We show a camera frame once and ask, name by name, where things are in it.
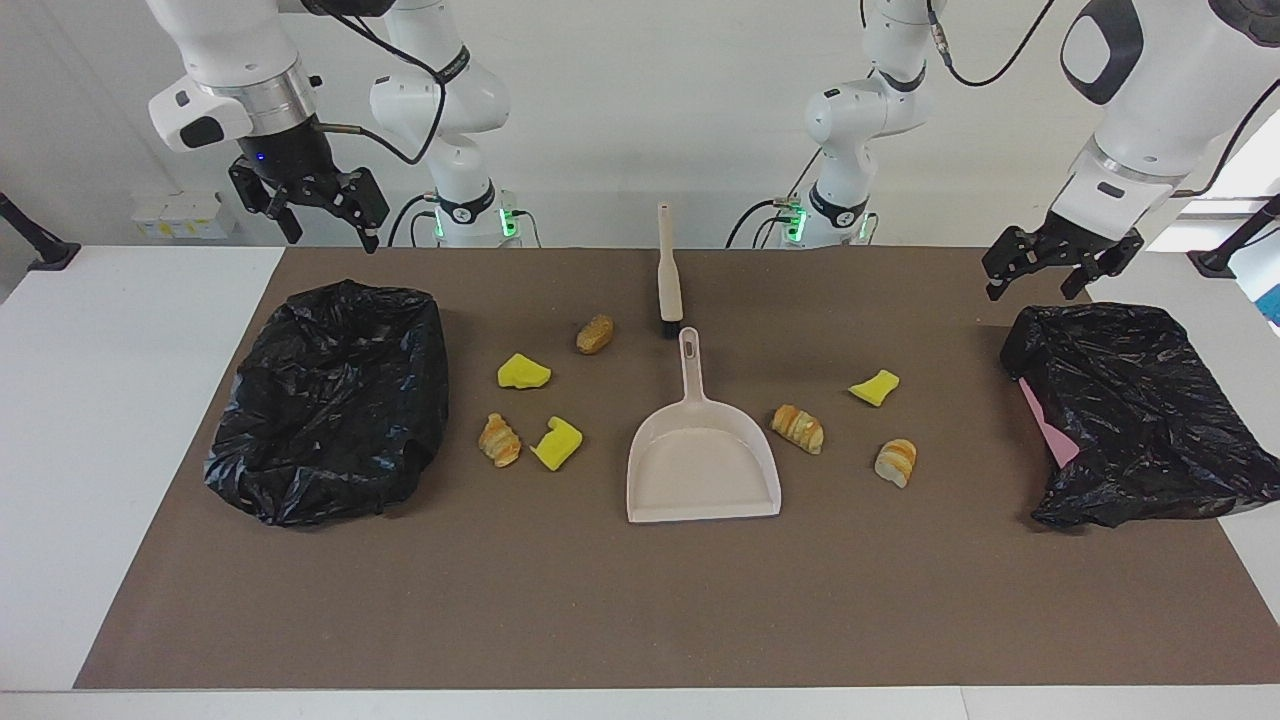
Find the yellow sponge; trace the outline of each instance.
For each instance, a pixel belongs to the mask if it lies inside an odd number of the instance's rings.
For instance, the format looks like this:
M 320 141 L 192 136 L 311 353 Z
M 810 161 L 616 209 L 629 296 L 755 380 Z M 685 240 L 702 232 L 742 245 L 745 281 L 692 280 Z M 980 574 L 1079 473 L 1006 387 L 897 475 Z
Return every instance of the yellow sponge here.
M 552 369 L 534 363 L 521 354 L 515 354 L 511 360 L 498 368 L 498 384 L 525 389 L 530 387 L 543 387 L 552 379 Z
M 570 425 L 564 420 L 552 416 L 547 421 L 547 427 L 552 432 L 543 436 L 543 442 L 534 447 L 534 455 L 543 461 L 552 471 L 559 470 L 559 466 L 568 460 L 570 455 L 573 455 L 582 445 L 582 433 L 573 425 Z
M 861 400 L 865 400 L 867 402 L 870 402 L 876 407 L 879 407 L 884 404 L 884 398 L 888 397 L 888 393 L 897 388 L 899 382 L 901 380 L 899 380 L 897 375 L 893 373 L 881 370 L 874 378 L 867 380 L 865 383 L 849 388 L 849 392 Z

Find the croissant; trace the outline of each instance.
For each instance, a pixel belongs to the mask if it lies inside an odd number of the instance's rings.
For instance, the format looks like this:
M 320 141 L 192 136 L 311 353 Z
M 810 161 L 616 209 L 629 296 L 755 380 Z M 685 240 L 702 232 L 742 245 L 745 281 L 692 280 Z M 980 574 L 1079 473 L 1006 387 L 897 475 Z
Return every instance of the croissant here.
M 506 468 L 520 457 L 520 437 L 502 415 L 493 413 L 480 433 L 480 450 L 495 468 Z
M 822 452 L 822 423 L 795 405 L 783 405 L 773 414 L 769 428 L 809 455 Z
M 582 355 L 595 355 L 613 340 L 613 318 L 596 315 L 577 333 L 577 351 Z
M 915 469 L 915 445 L 909 439 L 893 439 L 884 443 L 876 457 L 876 474 L 905 488 Z

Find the dustpan handle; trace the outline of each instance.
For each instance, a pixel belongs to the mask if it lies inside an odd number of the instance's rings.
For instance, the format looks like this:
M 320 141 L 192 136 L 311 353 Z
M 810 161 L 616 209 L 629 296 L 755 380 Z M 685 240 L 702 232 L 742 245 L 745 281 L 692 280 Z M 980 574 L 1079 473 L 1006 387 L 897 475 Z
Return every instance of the dustpan handle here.
M 685 400 L 707 400 L 703 389 L 703 351 L 698 345 L 698 331 L 680 331 L 680 365 L 685 372 Z

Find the pink paper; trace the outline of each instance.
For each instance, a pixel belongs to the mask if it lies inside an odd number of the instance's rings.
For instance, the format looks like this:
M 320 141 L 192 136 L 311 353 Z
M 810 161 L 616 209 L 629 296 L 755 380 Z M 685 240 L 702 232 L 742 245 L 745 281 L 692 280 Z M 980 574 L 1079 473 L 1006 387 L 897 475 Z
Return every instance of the pink paper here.
M 1039 400 L 1036 398 L 1036 393 L 1032 392 L 1025 379 L 1018 380 L 1018 386 L 1023 388 L 1027 405 L 1032 406 L 1032 415 L 1036 415 L 1036 423 L 1041 427 L 1041 434 L 1044 436 L 1044 442 L 1048 443 L 1048 450 L 1053 454 L 1053 460 L 1059 468 L 1065 468 L 1068 462 L 1075 460 L 1075 456 L 1080 454 L 1080 446 L 1066 437 L 1066 433 L 1044 421 L 1044 409 L 1041 406 Z

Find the brown mat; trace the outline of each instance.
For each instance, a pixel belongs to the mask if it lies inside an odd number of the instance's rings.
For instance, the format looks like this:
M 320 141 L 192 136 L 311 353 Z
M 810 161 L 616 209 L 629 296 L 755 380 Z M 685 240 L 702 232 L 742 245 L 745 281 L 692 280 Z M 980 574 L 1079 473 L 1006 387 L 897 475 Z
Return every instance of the brown mat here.
M 347 277 L 440 302 L 453 421 L 406 505 L 314 530 L 260 525 L 201 480 L 218 391 L 77 688 L 598 688 L 1251 684 L 1280 630 L 1215 521 L 1043 532 L 1043 443 L 996 355 L 1061 275 L 983 295 L 974 250 L 684 252 L 707 388 L 762 421 L 823 420 L 818 457 L 771 433 L 782 515 L 632 527 L 627 448 L 680 396 L 645 251 L 289 250 L 236 361 L 287 295 Z M 618 322 L 602 355 L 576 324 Z M 503 391 L 513 351 L 549 364 Z M 845 387 L 888 368 L 883 409 Z M 558 474 L 494 470 L 486 413 L 526 441 L 558 414 L 586 445 Z M 879 445 L 920 447 L 905 491 Z

